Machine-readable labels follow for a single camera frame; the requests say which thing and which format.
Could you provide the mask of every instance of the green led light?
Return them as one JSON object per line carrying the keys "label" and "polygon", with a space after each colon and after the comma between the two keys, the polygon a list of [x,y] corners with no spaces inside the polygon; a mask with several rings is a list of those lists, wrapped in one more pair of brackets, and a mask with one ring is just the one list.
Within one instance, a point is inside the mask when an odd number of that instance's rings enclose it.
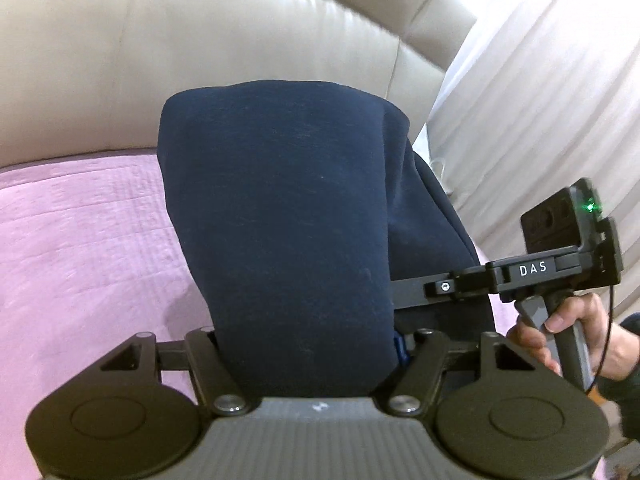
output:
{"label": "green led light", "polygon": [[593,198],[590,198],[589,201],[584,205],[584,208],[589,212],[593,213],[594,211],[599,211],[600,206],[596,204],[596,201]]}

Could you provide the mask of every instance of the gray handle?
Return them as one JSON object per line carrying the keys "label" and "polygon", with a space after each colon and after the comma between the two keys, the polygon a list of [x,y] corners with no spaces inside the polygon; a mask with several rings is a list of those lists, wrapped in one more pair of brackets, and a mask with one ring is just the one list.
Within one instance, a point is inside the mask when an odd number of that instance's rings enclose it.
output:
{"label": "gray handle", "polygon": [[586,391],[591,386],[593,374],[582,323],[578,321],[555,335],[544,327],[548,317],[570,296],[570,291],[559,290],[544,298],[516,301],[515,306],[526,324],[546,334],[547,347],[551,350],[553,359],[560,363],[562,376],[577,388]]}

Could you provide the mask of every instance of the black cable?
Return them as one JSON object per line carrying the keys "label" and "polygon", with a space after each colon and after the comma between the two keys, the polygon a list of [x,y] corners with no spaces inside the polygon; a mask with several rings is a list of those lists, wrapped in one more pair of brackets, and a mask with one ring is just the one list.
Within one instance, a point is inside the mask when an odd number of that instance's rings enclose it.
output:
{"label": "black cable", "polygon": [[604,348],[602,349],[602,357],[600,358],[600,364],[598,364],[598,369],[593,377],[593,382],[591,386],[585,392],[587,395],[591,393],[593,388],[598,381],[598,377],[602,372],[602,367],[604,366],[604,359],[607,356],[607,351],[609,350],[609,340],[611,339],[611,329],[613,327],[613,285],[609,287],[609,322],[607,323],[607,338],[604,340]]}

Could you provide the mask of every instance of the white curtain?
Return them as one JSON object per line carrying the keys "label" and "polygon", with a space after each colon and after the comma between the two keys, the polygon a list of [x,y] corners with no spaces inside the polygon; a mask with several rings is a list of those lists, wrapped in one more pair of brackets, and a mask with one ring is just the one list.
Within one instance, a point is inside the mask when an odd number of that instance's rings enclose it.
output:
{"label": "white curtain", "polygon": [[618,223],[617,316],[640,310],[640,0],[495,0],[447,73],[432,158],[473,240],[523,253],[520,215],[582,176]]}

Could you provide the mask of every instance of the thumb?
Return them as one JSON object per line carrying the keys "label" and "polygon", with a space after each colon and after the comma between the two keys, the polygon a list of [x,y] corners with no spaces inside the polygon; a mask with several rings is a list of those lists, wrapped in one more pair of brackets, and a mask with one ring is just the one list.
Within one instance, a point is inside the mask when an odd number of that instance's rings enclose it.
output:
{"label": "thumb", "polygon": [[545,321],[546,329],[551,333],[558,333],[569,328],[578,319],[582,320],[583,325],[591,325],[599,321],[599,300],[600,297],[593,293],[567,298]]}

